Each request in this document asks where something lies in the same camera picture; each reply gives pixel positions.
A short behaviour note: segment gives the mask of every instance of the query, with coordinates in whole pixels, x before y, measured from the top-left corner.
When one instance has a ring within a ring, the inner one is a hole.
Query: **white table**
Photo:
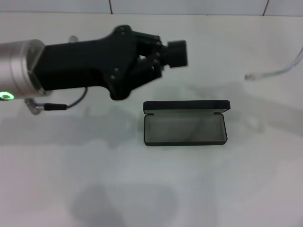
[[[303,224],[302,17],[1,13],[0,42],[97,39],[120,24],[187,40],[189,67],[122,102],[101,87],[65,112],[0,105],[0,226],[298,227]],[[71,103],[82,89],[40,98]],[[223,146],[147,147],[143,102],[228,99]]]

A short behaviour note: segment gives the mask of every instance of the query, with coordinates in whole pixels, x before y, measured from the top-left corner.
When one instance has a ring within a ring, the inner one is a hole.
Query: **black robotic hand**
[[[165,65],[187,66],[186,41],[164,46],[158,35],[123,25],[99,40],[46,46],[34,74],[46,91],[102,86],[112,99],[122,100],[161,77]]]

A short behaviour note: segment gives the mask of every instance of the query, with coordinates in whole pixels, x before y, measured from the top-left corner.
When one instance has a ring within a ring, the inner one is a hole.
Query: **silver metal cylinder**
[[[0,99],[48,95],[33,73],[45,45],[39,40],[0,44]]]

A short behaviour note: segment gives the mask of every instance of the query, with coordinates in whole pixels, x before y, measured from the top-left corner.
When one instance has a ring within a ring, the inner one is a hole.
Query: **green led light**
[[[5,100],[13,100],[15,97],[7,91],[1,91],[0,98]]]

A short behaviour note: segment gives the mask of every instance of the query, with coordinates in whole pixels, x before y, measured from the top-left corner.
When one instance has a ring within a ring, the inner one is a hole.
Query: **white tile wall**
[[[267,0],[111,0],[111,2],[113,13],[117,14],[262,15]]]
[[[266,16],[303,16],[303,0],[270,0]]]
[[[110,13],[108,0],[0,0],[0,12]]]

